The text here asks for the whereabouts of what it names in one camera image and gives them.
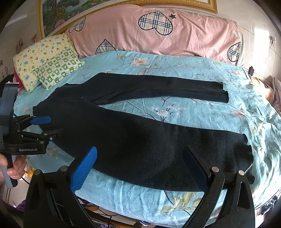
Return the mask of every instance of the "finger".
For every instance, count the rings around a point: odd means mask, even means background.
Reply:
[[[15,179],[15,180],[18,180],[18,179],[22,178],[23,175],[24,175],[24,170],[20,174],[18,174],[16,176],[11,176],[11,178]]]
[[[25,159],[26,159],[26,156],[17,156],[16,160],[14,161],[14,168],[15,170],[19,170],[23,164],[25,164]]]
[[[3,154],[0,154],[0,165],[8,166],[8,160]]]
[[[7,174],[9,176],[16,176],[16,175],[20,174],[22,171],[24,171],[24,168],[25,168],[25,163],[21,166],[21,168],[19,168],[19,170],[16,170],[15,168],[7,169]]]

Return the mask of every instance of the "red cloth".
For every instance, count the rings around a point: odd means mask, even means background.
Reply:
[[[22,88],[24,89],[23,83],[20,80],[20,78],[19,78],[19,76],[18,76],[18,74],[17,74],[17,72],[15,70],[15,67],[14,67],[14,78],[13,78],[13,81],[19,83],[19,89],[22,89]]]

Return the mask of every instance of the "floral bedsheet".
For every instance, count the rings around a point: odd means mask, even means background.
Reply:
[[[15,114],[32,114],[33,106],[65,83],[84,83],[99,72],[150,74],[205,81],[221,81],[229,102],[210,102],[178,97],[133,99],[104,105],[104,108],[140,115],[189,127],[228,130],[247,135],[254,155],[251,185],[254,205],[263,205],[281,188],[281,118],[250,84],[242,68],[202,57],[178,57],[111,51],[83,59],[85,65],[65,77],[49,91],[38,86],[31,94],[20,94]],[[38,126],[28,131],[41,132]],[[54,143],[45,155],[29,156],[29,162],[43,172],[56,171],[73,158]],[[214,221],[225,197],[209,220]],[[96,205],[153,224],[181,227],[195,210],[203,192],[173,192],[132,185],[92,169],[76,195]]]

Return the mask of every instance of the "green checkered pillow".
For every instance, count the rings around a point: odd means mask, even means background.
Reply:
[[[68,48],[36,68],[33,73],[45,89],[49,90],[65,76],[82,67],[84,63],[77,58],[72,49]]]

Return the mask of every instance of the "human hand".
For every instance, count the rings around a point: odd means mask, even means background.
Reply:
[[[26,155],[17,156],[16,160],[14,161],[13,167],[7,169],[7,173],[12,179],[18,180],[24,175],[25,159],[26,159]],[[8,166],[7,158],[1,153],[0,153],[0,165],[6,167]],[[4,181],[4,177],[1,169],[0,169],[0,181],[2,182]]]

